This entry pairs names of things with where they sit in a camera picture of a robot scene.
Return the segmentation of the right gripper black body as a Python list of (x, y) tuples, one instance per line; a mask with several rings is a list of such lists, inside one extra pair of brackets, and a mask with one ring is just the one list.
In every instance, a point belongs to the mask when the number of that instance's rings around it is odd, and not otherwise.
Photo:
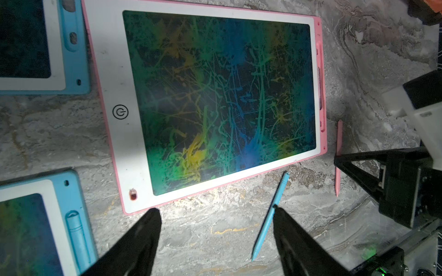
[(442, 172), (425, 148), (387, 153), (379, 212), (408, 228), (442, 218)]

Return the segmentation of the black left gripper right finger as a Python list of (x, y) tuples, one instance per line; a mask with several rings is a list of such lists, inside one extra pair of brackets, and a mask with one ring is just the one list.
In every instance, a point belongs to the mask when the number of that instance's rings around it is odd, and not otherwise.
[(273, 234), (285, 276), (349, 274), (283, 208), (273, 209)]

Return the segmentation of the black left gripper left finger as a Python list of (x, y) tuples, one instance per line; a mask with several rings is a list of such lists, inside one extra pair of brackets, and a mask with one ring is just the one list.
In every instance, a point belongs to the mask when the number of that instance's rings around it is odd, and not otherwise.
[(149, 209), (103, 257), (83, 272), (83, 275), (151, 275), (161, 227), (160, 210)]

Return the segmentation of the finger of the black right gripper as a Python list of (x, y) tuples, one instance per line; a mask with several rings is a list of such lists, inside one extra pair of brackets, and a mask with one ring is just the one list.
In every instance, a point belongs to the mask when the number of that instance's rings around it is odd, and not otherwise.
[[(334, 165), (352, 178), (377, 203), (381, 203), (385, 199), (383, 183), (387, 157), (388, 150), (345, 154), (335, 156)], [(378, 176), (372, 175), (353, 164), (357, 161), (377, 161), (380, 164)]]

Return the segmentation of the pink stylus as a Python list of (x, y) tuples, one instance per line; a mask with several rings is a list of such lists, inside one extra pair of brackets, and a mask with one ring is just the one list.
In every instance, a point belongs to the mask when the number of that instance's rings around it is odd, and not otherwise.
[[(337, 123), (337, 146), (336, 146), (336, 156), (341, 155), (341, 150), (343, 146), (343, 121), (339, 120)], [(341, 189), (341, 171), (336, 166), (335, 167), (335, 193), (336, 197), (340, 194)]]

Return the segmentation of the pink writing tablet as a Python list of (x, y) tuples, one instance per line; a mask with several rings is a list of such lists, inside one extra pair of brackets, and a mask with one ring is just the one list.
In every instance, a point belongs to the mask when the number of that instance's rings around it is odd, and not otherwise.
[(327, 152), (322, 21), (83, 1), (123, 212)]

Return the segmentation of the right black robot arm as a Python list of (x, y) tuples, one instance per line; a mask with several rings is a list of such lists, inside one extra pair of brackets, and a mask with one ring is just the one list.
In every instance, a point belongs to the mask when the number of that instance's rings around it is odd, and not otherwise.
[(353, 269), (356, 276), (435, 276), (442, 267), (442, 172), (425, 147), (336, 156), (335, 166), (411, 231)]

